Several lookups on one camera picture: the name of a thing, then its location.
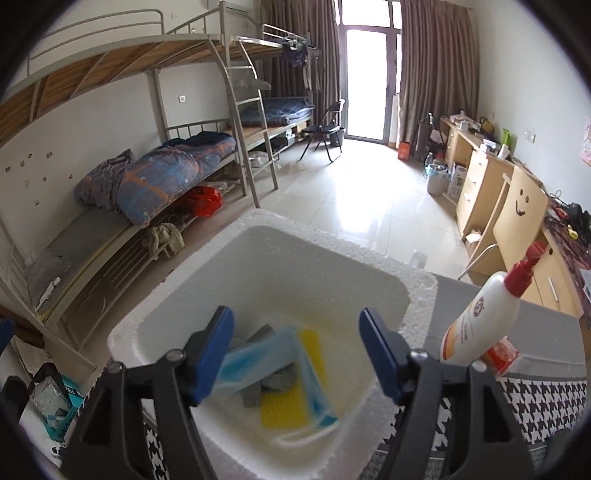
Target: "trash can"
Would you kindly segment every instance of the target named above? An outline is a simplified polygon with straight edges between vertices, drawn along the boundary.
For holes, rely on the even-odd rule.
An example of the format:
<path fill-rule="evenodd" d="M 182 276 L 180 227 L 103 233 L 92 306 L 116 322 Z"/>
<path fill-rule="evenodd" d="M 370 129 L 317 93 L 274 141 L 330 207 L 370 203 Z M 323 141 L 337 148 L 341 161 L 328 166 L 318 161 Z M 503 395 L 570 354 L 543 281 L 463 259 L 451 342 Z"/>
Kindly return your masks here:
<path fill-rule="evenodd" d="M 427 193 L 440 197 L 449 186 L 449 174 L 445 165 L 431 164 L 427 166 Z"/>
<path fill-rule="evenodd" d="M 343 142 L 345 141 L 346 130 L 347 129 L 345 127 L 340 127 L 338 131 L 336 131 L 330 136 L 331 147 L 338 147 L 339 145 L 343 145 Z"/>

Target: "wooden chair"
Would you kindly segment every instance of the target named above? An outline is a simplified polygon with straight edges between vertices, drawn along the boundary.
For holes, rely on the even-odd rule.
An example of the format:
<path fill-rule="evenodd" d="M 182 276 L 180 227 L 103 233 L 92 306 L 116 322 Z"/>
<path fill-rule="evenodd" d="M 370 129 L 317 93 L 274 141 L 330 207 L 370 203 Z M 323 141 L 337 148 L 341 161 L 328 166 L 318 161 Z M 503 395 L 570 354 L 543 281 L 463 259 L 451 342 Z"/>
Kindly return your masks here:
<path fill-rule="evenodd" d="M 491 250 L 498 248 L 509 269 L 525 256 L 536 240 L 548 209 L 546 193 L 519 167 L 513 170 L 511 185 L 507 179 L 481 243 L 489 244 L 458 276 L 461 280 Z"/>

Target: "sticker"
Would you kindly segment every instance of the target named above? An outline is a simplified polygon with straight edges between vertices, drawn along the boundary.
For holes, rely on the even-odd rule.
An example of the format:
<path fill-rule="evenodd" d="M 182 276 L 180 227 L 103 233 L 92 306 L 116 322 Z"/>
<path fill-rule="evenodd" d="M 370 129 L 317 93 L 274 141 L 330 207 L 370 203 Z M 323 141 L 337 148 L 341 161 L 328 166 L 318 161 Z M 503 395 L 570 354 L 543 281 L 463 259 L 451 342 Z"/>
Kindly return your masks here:
<path fill-rule="evenodd" d="M 480 297 L 474 305 L 474 317 L 478 317 L 484 310 L 484 297 Z"/>

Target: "screw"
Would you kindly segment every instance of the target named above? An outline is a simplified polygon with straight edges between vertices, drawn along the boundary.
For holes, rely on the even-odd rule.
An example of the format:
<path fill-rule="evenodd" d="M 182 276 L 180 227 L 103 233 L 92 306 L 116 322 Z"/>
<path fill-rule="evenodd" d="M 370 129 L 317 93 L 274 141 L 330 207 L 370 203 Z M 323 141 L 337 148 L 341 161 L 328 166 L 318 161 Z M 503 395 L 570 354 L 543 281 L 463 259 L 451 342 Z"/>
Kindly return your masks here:
<path fill-rule="evenodd" d="M 113 362 L 107 367 L 107 371 L 110 374 L 118 374 L 123 370 L 123 364 L 121 362 Z"/>
<path fill-rule="evenodd" d="M 184 358 L 184 352 L 182 350 L 179 350 L 178 348 L 170 350 L 166 354 L 166 360 L 168 360 L 169 362 L 178 362 L 179 360 L 182 360 L 183 358 Z"/>
<path fill-rule="evenodd" d="M 417 348 L 417 349 L 412 350 L 410 352 L 410 356 L 415 359 L 419 359 L 419 358 L 428 358 L 429 354 L 427 353 L 426 350 L 423 350 L 422 348 Z"/>
<path fill-rule="evenodd" d="M 481 374 L 486 372 L 486 364 L 482 360 L 474 360 L 472 362 L 472 368 Z"/>

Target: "chair backrest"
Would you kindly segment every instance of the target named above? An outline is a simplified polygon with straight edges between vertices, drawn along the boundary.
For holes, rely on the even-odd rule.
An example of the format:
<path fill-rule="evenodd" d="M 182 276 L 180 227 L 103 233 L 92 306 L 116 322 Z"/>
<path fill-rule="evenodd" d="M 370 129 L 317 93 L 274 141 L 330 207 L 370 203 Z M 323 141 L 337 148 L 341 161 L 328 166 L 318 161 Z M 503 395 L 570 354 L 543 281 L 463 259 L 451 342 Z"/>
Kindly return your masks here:
<path fill-rule="evenodd" d="M 335 119 L 343 111 L 343 107 L 345 105 L 345 101 L 343 99 L 339 100 L 338 102 L 333 103 L 330 107 L 326 109 L 324 115 L 322 116 L 322 120 L 320 121 L 321 125 L 336 125 Z"/>
<path fill-rule="evenodd" d="M 507 199 L 492 228 L 507 269 L 522 260 L 540 233 L 548 209 L 548 196 L 519 167 L 513 170 Z"/>

